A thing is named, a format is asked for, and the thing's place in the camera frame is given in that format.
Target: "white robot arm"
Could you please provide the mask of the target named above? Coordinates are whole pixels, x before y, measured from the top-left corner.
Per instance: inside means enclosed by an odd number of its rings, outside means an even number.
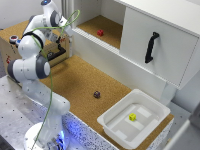
[[[51,90],[38,79],[44,79],[50,74],[50,65],[40,55],[40,47],[44,47],[46,38],[48,38],[47,35],[51,34],[51,29],[41,27],[62,27],[67,20],[59,13],[53,0],[43,0],[41,5],[44,14],[30,18],[18,46],[22,59],[11,61],[7,69],[11,78],[18,83],[22,83],[22,90],[31,100],[48,107]],[[69,37],[73,34],[70,26],[66,26],[64,31]],[[52,94],[51,108],[36,143],[36,150],[55,149],[49,147],[48,143],[55,143],[57,136],[62,132],[62,115],[68,113],[69,109],[70,103],[68,100],[56,93]],[[33,145],[34,139],[32,141],[29,139],[29,143],[25,144],[25,150],[29,150],[31,143]],[[65,141],[63,141],[59,149],[65,150],[66,147]]]

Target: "green cable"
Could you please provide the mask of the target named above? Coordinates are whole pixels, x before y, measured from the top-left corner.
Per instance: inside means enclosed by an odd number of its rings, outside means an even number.
[[[78,12],[78,15],[76,16],[76,18],[75,18],[72,22],[68,23],[68,20],[70,20],[71,17],[72,17],[76,12]],[[62,27],[39,27],[39,28],[35,28],[33,31],[38,30],[38,29],[57,29],[57,28],[62,28],[62,32],[61,32],[61,34],[60,34],[60,37],[61,37],[62,34],[63,34],[63,31],[64,31],[65,27],[68,26],[68,25],[70,25],[70,24],[72,24],[74,21],[76,21],[76,20],[78,19],[79,15],[80,15],[80,10],[74,11],[73,14],[71,14],[71,16],[67,19],[66,24],[65,24],[64,26],[62,26]],[[35,37],[34,37],[33,35],[32,35],[32,38],[33,38],[33,40],[35,41],[35,43],[37,44],[37,46],[41,49],[41,51],[42,51],[44,57],[47,59],[47,56],[46,56],[44,50],[42,49],[42,47],[40,46],[40,44],[37,42],[37,40],[35,39]],[[31,148],[31,150],[33,150],[33,148],[34,148],[34,146],[35,146],[35,144],[36,144],[36,142],[37,142],[37,140],[38,140],[38,137],[39,137],[39,135],[40,135],[40,132],[41,132],[43,126],[44,126],[44,123],[45,123],[45,121],[46,121],[46,118],[47,118],[47,116],[48,116],[48,114],[49,114],[49,111],[50,111],[50,108],[51,108],[52,95],[53,95],[53,80],[52,80],[51,71],[50,71],[50,79],[51,79],[50,104],[49,104],[47,113],[46,113],[46,115],[45,115],[44,121],[43,121],[43,123],[42,123],[42,126],[41,126],[41,128],[40,128],[40,130],[39,130],[39,132],[38,132],[38,134],[37,134],[36,140],[35,140],[35,142],[34,142],[34,144],[33,144],[33,147]]]

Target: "yellow object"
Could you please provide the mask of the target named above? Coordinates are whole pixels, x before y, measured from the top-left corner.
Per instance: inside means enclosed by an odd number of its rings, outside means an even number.
[[[131,113],[131,114],[129,115],[129,120],[134,121],[135,119],[136,119],[136,114]]]

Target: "cabinet door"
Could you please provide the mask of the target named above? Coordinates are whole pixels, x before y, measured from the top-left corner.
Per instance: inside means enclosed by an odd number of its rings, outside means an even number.
[[[154,40],[153,60],[145,63],[153,32],[158,33],[159,37]],[[196,36],[126,8],[120,54],[177,86],[197,41]]]

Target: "black handle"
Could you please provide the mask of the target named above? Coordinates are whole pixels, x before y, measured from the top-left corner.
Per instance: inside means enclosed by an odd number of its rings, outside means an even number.
[[[49,56],[48,57],[48,61],[51,61],[51,60],[59,57],[60,55],[62,55],[62,54],[64,54],[66,52],[66,50],[63,47],[61,47],[60,45],[58,45],[58,49],[59,49],[59,52]]]
[[[153,45],[154,45],[154,40],[156,38],[158,38],[160,35],[156,32],[153,32],[153,36],[151,37],[150,41],[149,41],[149,45],[148,45],[148,48],[147,48],[147,53],[146,53],[146,56],[145,56],[145,63],[149,63],[150,61],[153,60],[153,57],[151,57],[151,53],[152,53],[152,49],[153,49]]]

